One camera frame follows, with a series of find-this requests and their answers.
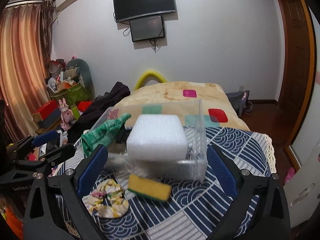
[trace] screw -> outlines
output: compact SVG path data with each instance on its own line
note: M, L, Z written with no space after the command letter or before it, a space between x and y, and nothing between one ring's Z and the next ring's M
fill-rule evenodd
M242 175L244 176L248 176L250 174L250 171L248 171L247 169L242 169L241 170Z
M71 175L73 173L73 169L67 169L66 171L65 171L65 174L66 175Z
M272 173L272 177L273 177L274 179L279 179L279 175L276 174L276 173Z
M36 175L36 179L41 179L41 178L42 178L42 176L43 176L43 174L42 174L42 173L38 173L38 174Z

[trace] green knitted glove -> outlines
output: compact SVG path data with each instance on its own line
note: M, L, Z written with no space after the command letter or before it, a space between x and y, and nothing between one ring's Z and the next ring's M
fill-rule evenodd
M84 154L88 157L98 144L108 147L115 139L122 125L131 117L131 114L123 114L120 118L105 121L96 129L81 136Z

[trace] bag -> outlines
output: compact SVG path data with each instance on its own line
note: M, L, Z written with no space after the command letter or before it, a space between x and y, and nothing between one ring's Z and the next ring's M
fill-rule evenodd
M241 117L243 112L251 113L253 104L248 100L249 90L244 92L227 93L226 95L238 117Z

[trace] yellow arch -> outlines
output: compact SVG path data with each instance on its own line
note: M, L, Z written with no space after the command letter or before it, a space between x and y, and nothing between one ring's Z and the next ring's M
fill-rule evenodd
M160 81L160 83L167 82L167 80L159 72L154 71L154 70L147 70L147 71L143 72L143 74L139 77L138 82L137 82L136 86L134 87L134 90L137 90L140 87L142 87L144 80L148 76L153 76L153 77L157 78Z

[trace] clear plastic bin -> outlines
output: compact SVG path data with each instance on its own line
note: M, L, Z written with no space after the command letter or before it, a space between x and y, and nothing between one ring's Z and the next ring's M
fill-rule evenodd
M188 100L162 104L110 107L91 130L106 120L116 119L124 113L131 118L125 127L133 127L140 114L175 114L179 117L188 139L188 153L185 160L176 162L147 162L132 160L127 156L126 144L112 143L108 147L109 158L105 167L138 176L178 180L199 180L203 182L207 169L207 142L205 135L202 101Z

